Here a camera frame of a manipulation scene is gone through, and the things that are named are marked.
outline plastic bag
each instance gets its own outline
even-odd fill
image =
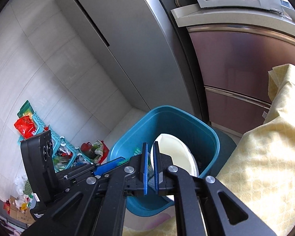
[[[74,162],[73,162],[73,167],[75,166],[80,166],[80,165],[83,165],[85,163],[88,163],[89,161],[87,161],[83,156],[82,154],[77,154]]]
[[[23,116],[29,115],[32,118],[34,110],[30,105],[29,101],[27,100],[21,107],[20,111],[18,112],[18,117],[21,118]]]
[[[70,162],[73,153],[66,148],[66,144],[62,143],[53,157],[53,164],[56,170],[61,171],[66,169],[68,163]]]
[[[23,116],[14,123],[14,127],[21,133],[21,135],[28,139],[35,135],[36,126],[35,123],[31,120],[31,118],[27,116]]]
[[[107,157],[109,149],[104,144],[104,141],[97,140],[91,145],[90,142],[81,145],[81,151],[89,157],[92,162],[101,164]]]
[[[18,195],[23,195],[25,190],[25,183],[27,181],[27,175],[23,174],[22,176],[17,176],[14,180],[14,184],[16,185],[16,192]]]
[[[14,202],[16,207],[19,210],[26,210],[27,209],[27,199],[28,195],[20,195]]]
[[[67,143],[65,142],[65,137],[60,138],[60,147],[59,150],[67,155],[71,155],[71,151],[67,147]]]

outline yellow cloth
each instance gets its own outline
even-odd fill
[[[295,225],[295,66],[269,72],[272,105],[247,132],[217,178],[278,236]]]

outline floor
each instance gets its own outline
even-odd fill
[[[228,133],[226,131],[222,131],[222,132],[224,132],[226,135],[230,136],[233,139],[233,141],[235,142],[235,144],[238,145],[239,141],[241,140],[241,137],[235,136],[235,135]]]
[[[133,108],[85,47],[54,0],[10,0],[0,14],[0,199],[24,173],[13,124],[29,100],[74,146],[108,148],[145,112]]]
[[[10,223],[9,221],[7,221],[7,219],[5,217],[0,216],[0,220],[5,221],[6,224],[8,225],[6,228],[11,230],[11,231],[12,230],[18,230],[20,233],[22,233],[24,231],[23,228],[20,228],[20,227],[16,226],[15,224]]]

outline black metal bracket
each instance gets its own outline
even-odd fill
[[[144,143],[142,154],[120,166],[115,160],[105,166],[87,164],[46,174],[49,168],[46,163],[50,165],[51,157],[45,160],[37,153],[43,152],[41,146],[51,141],[49,137],[48,131],[43,132],[21,145],[26,172],[34,173],[28,175],[30,184],[35,185],[33,190],[39,191],[40,202],[44,202],[44,205],[38,202],[35,206],[36,211],[41,209],[44,214],[22,235],[121,236],[127,197],[147,194],[148,145]],[[174,166],[170,156],[159,152],[157,142],[153,150],[155,192],[160,196],[175,196],[178,236],[275,236],[216,178],[190,176],[184,169]],[[28,163],[34,157],[40,159],[38,168]],[[42,186],[47,186],[49,195],[39,180],[45,181]]]

